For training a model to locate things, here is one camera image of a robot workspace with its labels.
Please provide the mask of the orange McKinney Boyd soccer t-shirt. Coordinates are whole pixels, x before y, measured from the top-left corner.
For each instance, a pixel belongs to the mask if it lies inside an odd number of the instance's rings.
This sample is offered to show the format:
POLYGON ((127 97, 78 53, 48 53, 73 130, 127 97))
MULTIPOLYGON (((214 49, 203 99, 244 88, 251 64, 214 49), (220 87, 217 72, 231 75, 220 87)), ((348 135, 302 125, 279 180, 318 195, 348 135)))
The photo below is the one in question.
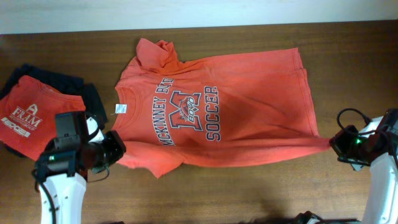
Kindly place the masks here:
POLYGON ((173 43, 141 39, 116 91, 120 164, 155 177, 182 164, 258 166, 329 148, 296 48, 181 62, 173 43))

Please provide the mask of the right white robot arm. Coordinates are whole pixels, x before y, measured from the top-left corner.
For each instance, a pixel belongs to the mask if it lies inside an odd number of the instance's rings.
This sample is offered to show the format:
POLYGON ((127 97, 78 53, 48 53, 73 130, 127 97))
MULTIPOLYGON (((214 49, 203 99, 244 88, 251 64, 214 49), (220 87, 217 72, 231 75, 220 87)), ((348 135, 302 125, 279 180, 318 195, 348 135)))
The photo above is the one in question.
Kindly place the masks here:
POLYGON ((370 165, 371 188, 366 209, 361 220, 326 220, 307 211, 297 215, 293 224, 397 224, 397 132, 379 131, 381 139, 389 150, 372 161, 370 165))

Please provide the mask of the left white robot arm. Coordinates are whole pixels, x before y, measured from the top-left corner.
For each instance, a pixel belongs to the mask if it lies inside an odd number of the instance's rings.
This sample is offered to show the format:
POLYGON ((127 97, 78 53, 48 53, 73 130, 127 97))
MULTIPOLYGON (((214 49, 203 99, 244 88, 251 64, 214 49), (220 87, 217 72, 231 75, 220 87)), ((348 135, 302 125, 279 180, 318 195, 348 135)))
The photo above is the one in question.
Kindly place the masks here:
POLYGON ((99 174, 122 158, 126 147, 116 131, 90 141, 86 131, 59 131, 31 172, 41 198, 41 223, 81 223, 88 173, 99 174))

